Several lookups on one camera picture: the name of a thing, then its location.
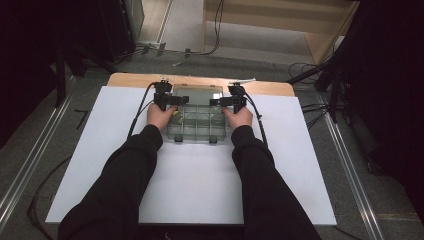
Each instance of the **table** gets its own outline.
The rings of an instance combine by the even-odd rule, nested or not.
[[[215,20],[220,1],[204,0],[204,22]],[[222,22],[306,32],[315,64],[320,64],[349,28],[358,6],[346,0],[225,0]]]
[[[143,87],[146,88],[151,82],[157,82],[160,78],[170,79],[172,84],[189,83],[193,85],[216,85],[228,91],[227,86],[236,79],[206,78],[193,76],[176,76],[160,74],[112,74],[108,86],[112,87]],[[251,82],[243,85],[249,94],[264,94],[294,97],[293,87],[288,83],[278,82]]]
[[[163,78],[169,79],[172,84],[223,87],[233,81],[158,74],[113,74],[96,100],[46,222],[60,222],[81,201],[100,175],[107,158],[125,141],[144,94],[143,87]],[[312,223],[335,225],[334,212],[291,85],[253,82],[244,86],[264,116],[262,122],[265,131],[268,130],[269,148],[273,152],[276,169],[291,187]],[[152,95],[147,95],[147,102]],[[266,107],[269,101],[277,101],[278,104]],[[134,132],[140,131],[145,124],[146,116],[141,115]],[[255,136],[260,136],[257,120],[253,122],[253,130]],[[140,205],[139,222],[243,224],[241,181],[231,160],[233,146],[230,138],[213,145],[190,141],[175,143],[166,136],[163,139],[164,144],[158,152],[160,160]]]

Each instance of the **black sleeve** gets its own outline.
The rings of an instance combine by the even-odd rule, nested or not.
[[[238,127],[231,140],[242,181],[246,239],[321,239],[252,128]]]
[[[61,222],[59,239],[134,239],[140,202],[162,143],[159,129],[147,125],[116,150],[81,203]]]

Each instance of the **cable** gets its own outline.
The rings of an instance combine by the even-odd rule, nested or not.
[[[290,77],[291,77],[291,79],[287,80],[286,82],[288,82],[288,83],[290,83],[290,84],[294,84],[294,83],[292,83],[294,78],[297,78],[298,76],[301,76],[301,75],[303,75],[303,74],[305,74],[305,73],[307,73],[308,71],[310,71],[310,70],[311,70],[311,69],[310,69],[310,70],[308,70],[308,71],[304,72],[304,69],[305,69],[305,67],[306,67],[306,66],[314,67],[314,68],[318,71],[318,72],[317,72],[317,73],[315,73],[315,74],[316,74],[316,75],[318,75],[318,77],[320,77],[321,75],[320,75],[320,74],[318,74],[318,73],[319,73],[319,72],[321,72],[321,71],[324,69],[324,67],[325,67],[325,65],[326,65],[326,63],[327,63],[327,61],[329,61],[329,60],[331,59],[331,57],[333,57],[333,56],[334,56],[334,54],[335,54],[335,50],[334,50],[334,44],[333,44],[333,52],[332,52],[332,53],[331,53],[328,57],[326,57],[326,58],[322,61],[322,63],[321,63],[320,65],[309,64],[309,63],[302,63],[302,62],[296,62],[296,63],[291,64],[291,65],[289,66],[289,69],[287,70],[287,71],[288,71],[288,74],[289,74],[289,75],[290,75]],[[301,73],[300,73],[300,74],[298,74],[298,76],[293,77],[293,75],[292,75],[292,73],[291,73],[291,69],[292,69],[292,67],[293,67],[293,66],[295,66],[295,65],[299,65],[299,64],[303,64],[303,66],[302,66],[302,68],[301,68]],[[311,75],[309,75],[308,77],[306,77],[306,76],[305,76],[305,78],[304,78],[304,79],[302,79],[302,80],[310,79],[310,80],[313,80],[313,81],[315,82],[315,81],[316,81],[316,80],[318,80],[318,79],[310,78],[310,76],[315,75],[315,74],[311,74]],[[301,83],[303,83],[303,84],[313,84],[314,82],[307,82],[307,83],[305,83],[305,82],[301,82]]]
[[[146,108],[146,107],[144,107],[143,109],[141,109],[141,108],[143,107],[144,101],[146,100],[146,96],[147,96],[147,93],[149,92],[149,89],[150,89],[152,86],[154,86],[155,84],[156,84],[156,83],[150,83],[150,84],[149,84],[149,86],[147,86],[147,89],[146,89],[146,91],[144,92],[143,100],[141,100],[140,107],[138,107],[138,110],[137,110],[137,113],[136,113],[136,115],[135,115],[135,117],[134,117],[134,120],[133,120],[133,122],[131,123],[131,127],[130,127],[130,130],[129,130],[129,132],[128,132],[127,139],[131,137],[132,132],[134,131],[135,124],[137,123],[138,117],[139,117],[139,116],[140,116],[140,114],[144,111],[144,108]]]
[[[150,100],[150,102],[148,102],[147,104],[146,104],[146,106],[144,106],[144,108],[143,109],[141,109],[141,111],[140,111],[140,114],[150,105],[150,103],[152,103],[153,102],[153,100]]]
[[[122,58],[121,58],[119,61],[117,61],[117,62],[113,63],[112,65],[113,65],[113,66],[119,65],[119,64],[121,64],[123,61],[125,61],[125,59],[127,59],[127,58],[128,58],[128,55],[127,55],[127,56],[122,56]]]
[[[140,53],[140,52],[144,52],[145,48],[147,48],[147,50],[155,50],[155,51],[160,51],[160,52],[164,52],[164,53],[181,53],[181,54],[184,54],[184,55],[203,55],[203,56],[204,55],[210,55],[210,54],[214,53],[219,48],[219,43],[221,41],[219,35],[220,35],[220,32],[221,32],[221,22],[222,22],[222,13],[223,12],[224,12],[224,0],[221,0],[219,2],[218,8],[217,8],[216,13],[215,13],[215,38],[216,38],[215,39],[215,46],[209,52],[205,52],[205,53],[202,53],[202,52],[182,52],[182,51],[176,51],[176,50],[165,50],[165,49],[150,48],[150,46],[142,46],[141,45],[141,47],[143,47],[142,49],[135,50],[134,52],[122,55],[121,57],[137,54],[137,53]]]
[[[335,229],[337,229],[338,231],[340,231],[340,232],[342,232],[342,233],[344,233],[344,234],[346,234],[346,235],[348,235],[349,237],[351,237],[351,238],[353,238],[353,239],[357,239],[357,240],[362,240],[362,239],[360,239],[360,238],[358,238],[358,237],[355,237],[355,236],[353,236],[352,234],[350,234],[350,233],[348,233],[348,232],[346,232],[346,231],[344,231],[344,230],[342,230],[342,229],[340,229],[339,227],[337,227],[337,226],[333,226]]]
[[[259,129],[261,130],[261,135],[262,135],[262,141],[265,143],[265,146],[268,147],[268,141],[266,139],[266,135],[265,135],[265,129],[264,126],[262,124],[262,115],[259,114],[258,109],[256,108],[255,103],[253,102],[253,99],[249,96],[249,94],[247,94],[246,90],[244,90],[244,88],[240,87],[240,86],[235,86],[237,89],[243,91],[243,93],[246,95],[249,103],[253,106],[253,109],[255,110],[256,113],[256,118],[258,119],[258,123],[259,123]]]
[[[313,103],[313,104],[308,104],[308,105],[301,106],[301,108],[307,108],[307,107],[312,107],[312,106],[320,106],[320,107],[322,107],[322,106],[328,106],[328,104]]]
[[[46,178],[44,178],[44,180],[41,182],[40,186],[38,186],[37,190],[35,191],[34,196],[32,197],[32,201],[28,207],[27,210],[27,216],[31,222],[31,224],[36,227],[38,230],[40,230],[40,232],[49,240],[53,240],[53,238],[50,236],[50,234],[43,228],[43,226],[40,223],[40,220],[38,219],[38,215],[37,215],[37,201],[38,201],[38,197],[40,194],[41,189],[43,188],[44,184],[47,182],[47,180],[50,179],[50,177],[53,175],[53,173],[59,169],[59,167],[61,167],[64,163],[66,163],[67,161],[69,161],[72,158],[72,155],[67,157],[65,160],[63,160],[62,162],[59,163],[59,165],[57,165],[55,168],[53,168],[53,170],[50,171],[50,173],[47,175]]]
[[[318,120],[323,117],[326,113],[328,112],[328,110],[324,110],[322,111],[316,118],[312,119],[310,122],[308,122],[306,124],[306,126],[308,127],[308,131],[311,130],[311,128],[315,125],[315,123],[318,122]]]
[[[328,106],[323,106],[323,107],[319,107],[319,108],[313,108],[313,109],[306,109],[303,110],[303,113],[310,113],[310,112],[316,112],[316,111],[322,111],[322,110],[327,110]]]

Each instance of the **person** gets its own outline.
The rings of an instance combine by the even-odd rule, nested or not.
[[[60,223],[59,239],[134,239],[139,205],[163,143],[160,130],[176,109],[149,106],[147,125],[110,156],[100,177]],[[232,158],[242,182],[245,238],[320,239],[275,169],[271,152],[255,138],[252,113],[246,107],[237,114],[227,108],[222,112],[234,130]]]

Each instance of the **white paper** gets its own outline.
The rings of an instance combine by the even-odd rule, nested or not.
[[[60,184],[46,222],[58,223],[99,177],[109,156],[126,140],[143,88],[103,87]],[[148,94],[146,103],[153,97]],[[336,220],[296,97],[252,96],[277,170],[313,224]],[[143,113],[134,133],[146,124]],[[255,136],[261,139],[256,119]],[[242,224],[241,182],[227,133],[217,145],[174,143],[163,135],[155,173],[140,205],[140,223]]]

